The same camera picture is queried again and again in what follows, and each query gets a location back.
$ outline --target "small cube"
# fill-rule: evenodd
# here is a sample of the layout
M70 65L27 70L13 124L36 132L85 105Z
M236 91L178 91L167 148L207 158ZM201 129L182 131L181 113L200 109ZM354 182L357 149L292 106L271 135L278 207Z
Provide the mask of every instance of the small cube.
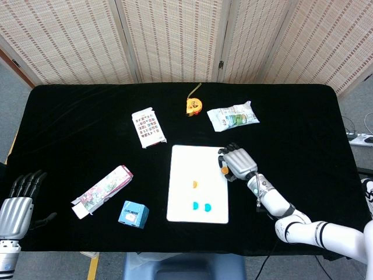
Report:
M118 222L143 229L148 214L149 209L145 205L125 201Z

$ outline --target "black table cloth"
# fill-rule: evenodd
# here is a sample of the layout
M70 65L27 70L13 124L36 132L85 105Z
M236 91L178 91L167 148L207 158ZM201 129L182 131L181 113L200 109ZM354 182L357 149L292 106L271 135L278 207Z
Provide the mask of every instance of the black table cloth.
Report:
M236 142L259 171L312 221L363 230L369 221L353 154L334 91L324 85L204 83L194 97L202 112L185 116L195 83L48 85L32 90L13 152L5 198L20 174L43 169L33 218L57 217L21 240L26 251L231 252L265 255L277 237L274 221L256 213L243 181L228 184L229 223L166 220L171 148L175 144L224 146ZM252 102L260 123L214 132L206 112ZM142 149L131 114L153 107L167 143ZM71 201L118 165L133 180L92 216L79 220ZM118 223L125 200L145 204L144 229ZM280 242L274 254L323 254L308 245Z

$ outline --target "robot finger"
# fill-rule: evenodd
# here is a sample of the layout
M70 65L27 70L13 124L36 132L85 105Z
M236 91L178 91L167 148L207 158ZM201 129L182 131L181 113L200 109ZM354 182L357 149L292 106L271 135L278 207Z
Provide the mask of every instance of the robot finger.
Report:
M236 149L238 150L240 148L240 146L238 146L236 143L232 142L231 145Z
M218 156L217 161L219 162L219 167L222 168L223 167L223 162L225 162L224 157L223 156Z
M39 193L40 185L47 175L48 175L48 173L44 172L42 175L40 175L39 177L36 178L36 180L33 184L33 187L31 189L31 192L30 192L30 197L33 199L33 203L34 203L34 201L35 201L35 199L36 199L36 197Z
M228 151L230 151L230 152L232 152L232 151L235 150L234 147L232 146L232 144L228 144L228 145L227 145L227 149L228 149Z
M18 183L20 180L22 180L23 178L23 175L19 176L14 182L13 182L13 185L12 185L12 188L10 189L10 193L9 193L9 198L12 198L14 196L14 193L16 192L16 189L18 187Z
M229 182L233 182L234 180L237 179L235 175L231 175L231 174L225 174L224 177L227 178Z
M34 230L34 229L37 229L37 228L39 228L41 226L45 226L51 220L53 220L54 218L56 218L56 216L57 216L57 213L53 212L53 213L51 213L49 216L47 216L43 220L34 220L34 221L32 221L31 224L30 224L29 230Z
M226 153L229 153L229 150L227 149L227 148L223 148L223 149L220 149L220 150L218 150L218 152L217 152L218 154L226 154Z
M27 181L27 185L26 187L24 188L24 192L22 194L23 197L26 197L27 196L27 193L29 192L29 190L31 189L31 186L35 180L36 177L38 177L40 174L42 173L41 170L38 170L36 171L35 173L33 173L30 178L28 179Z
M19 195L21 194L21 191L22 191L22 189L23 189L23 187L24 187L24 185L25 185L27 179L28 179L30 176L31 176L31 173L25 175L25 176L22 178L22 180L21 180L21 182L19 183L19 186L18 186L18 190L17 190L17 193L16 193L16 197L19 197Z

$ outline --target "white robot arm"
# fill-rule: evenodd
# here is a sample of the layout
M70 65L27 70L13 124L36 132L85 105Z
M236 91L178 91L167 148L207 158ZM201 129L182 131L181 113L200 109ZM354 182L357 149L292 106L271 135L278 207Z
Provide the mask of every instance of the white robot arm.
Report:
M0 209L0 279L13 278L21 247L18 241L30 229L45 225L55 218L50 214L44 220L31 222L34 203L41 182L47 176L41 170L18 177L10 189L9 198Z
M257 197L257 206L262 204L277 219L275 231L281 241L310 244L358 260L368 265L366 279L373 279L373 220L367 223L364 233L334 223L311 222L257 172L256 163L244 149L232 143L219 154L220 167L226 165L232 173L226 178L247 180L248 188Z

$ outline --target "yellow floor marking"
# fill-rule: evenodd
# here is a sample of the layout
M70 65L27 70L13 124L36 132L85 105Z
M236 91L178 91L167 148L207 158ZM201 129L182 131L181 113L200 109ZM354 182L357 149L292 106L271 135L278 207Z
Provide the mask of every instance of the yellow floor marking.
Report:
M8 156L12 153L14 143L16 142L17 134L18 134L18 131L17 131L17 133L16 133L16 136L14 136L14 140L13 140L12 146L10 147L10 150L9 150ZM6 157L5 164L7 164L7 162L8 162L8 156Z
M91 263L89 265L87 280L95 280L99 257L100 257L100 253L98 254L98 256L96 258L91 258Z

